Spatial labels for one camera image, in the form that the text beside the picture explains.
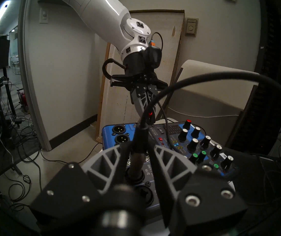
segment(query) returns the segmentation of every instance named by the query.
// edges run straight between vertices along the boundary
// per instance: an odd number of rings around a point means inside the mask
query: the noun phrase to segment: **mixer knob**
[[[201,128],[200,127],[195,127],[193,132],[191,133],[191,136],[193,138],[198,138],[199,132],[200,132]]]
[[[191,127],[191,123],[192,123],[192,121],[190,119],[187,119],[185,121],[185,124],[183,125],[183,128],[189,130],[189,128]]]
[[[195,164],[196,160],[198,159],[198,154],[194,153],[192,154],[192,156],[189,158],[189,160],[191,161],[191,163]]]
[[[199,154],[198,154],[198,159],[197,159],[197,162],[198,163],[201,163],[205,157],[206,157],[206,151],[202,150]]]
[[[211,140],[211,138],[208,135],[206,135],[205,138],[201,142],[201,146],[203,148],[208,147],[210,140]]]
[[[186,136],[187,136],[187,129],[182,129],[181,133],[178,136],[179,141],[184,142],[186,141]]]
[[[221,167],[224,171],[228,170],[231,163],[233,162],[233,157],[232,156],[227,156],[224,161],[221,162]]]
[[[219,156],[219,152],[222,150],[222,147],[220,145],[216,145],[214,147],[214,149],[210,152],[210,156],[213,158],[213,159],[216,159],[218,158]]]
[[[189,152],[195,151],[197,145],[198,139],[193,138],[192,141],[188,144],[187,149],[189,150]]]

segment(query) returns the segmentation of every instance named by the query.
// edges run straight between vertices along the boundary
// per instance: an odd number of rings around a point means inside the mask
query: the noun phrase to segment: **white wall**
[[[25,44],[40,114],[52,139],[97,114],[99,55],[104,59],[106,43],[71,7],[41,6],[48,9],[49,24],[39,24],[40,5],[31,0]]]
[[[185,10],[185,17],[199,18],[197,36],[182,35],[178,70],[192,59],[254,71],[261,30],[259,0],[119,1],[128,10],[177,9]]]

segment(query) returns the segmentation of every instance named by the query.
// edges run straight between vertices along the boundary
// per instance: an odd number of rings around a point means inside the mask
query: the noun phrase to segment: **cable connector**
[[[148,46],[156,46],[156,43],[154,40],[150,40],[148,43]]]

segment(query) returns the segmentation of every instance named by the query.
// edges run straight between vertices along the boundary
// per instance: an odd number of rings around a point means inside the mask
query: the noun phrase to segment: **blue audio mixer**
[[[102,129],[103,149],[108,149],[122,142],[133,140],[135,126],[135,123],[105,126]],[[183,130],[187,130],[187,132],[184,135],[185,137],[180,140],[179,137]],[[195,128],[190,124],[190,120],[186,122],[170,123],[169,134],[172,145],[179,150],[179,153],[186,156],[186,158],[194,164],[210,164],[218,170],[221,176],[230,181],[238,173],[239,169],[233,163],[233,158],[228,158],[222,151],[222,147],[216,146],[211,142],[211,138],[200,132],[199,127]],[[158,145],[170,148],[167,145],[165,124],[154,124],[149,127],[149,135]]]
[[[102,129],[103,149],[133,140],[135,127],[136,123],[105,126]],[[196,166],[217,169],[220,175],[229,181],[236,176],[238,167],[233,163],[233,158],[226,156],[222,152],[222,147],[214,145],[209,136],[205,136],[200,132],[199,127],[191,125],[190,120],[170,123],[168,130],[173,147]],[[166,124],[150,126],[149,138],[155,140],[157,145],[170,148],[167,142]],[[131,156],[126,165],[126,174],[131,164]],[[127,176],[125,176],[125,179],[145,199],[148,215],[147,223],[161,219],[160,204],[156,194],[156,185],[149,156],[146,156],[142,167],[142,176],[139,180],[129,181]]]

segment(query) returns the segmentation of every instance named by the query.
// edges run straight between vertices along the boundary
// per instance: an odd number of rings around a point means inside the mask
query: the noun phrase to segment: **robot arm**
[[[122,61],[127,55],[148,47],[150,28],[131,18],[128,9],[118,0],[63,1],[74,8],[91,30],[118,49]]]
[[[111,86],[125,87],[139,116],[151,99],[168,86],[159,80],[154,69],[161,62],[161,49],[148,46],[151,34],[146,23],[131,18],[129,11],[118,0],[63,0],[78,13],[84,23],[106,42],[120,52],[123,65],[114,59],[105,61],[103,74]],[[124,69],[124,75],[109,75],[108,63],[116,63]],[[147,123],[155,122],[155,107],[147,117]]]

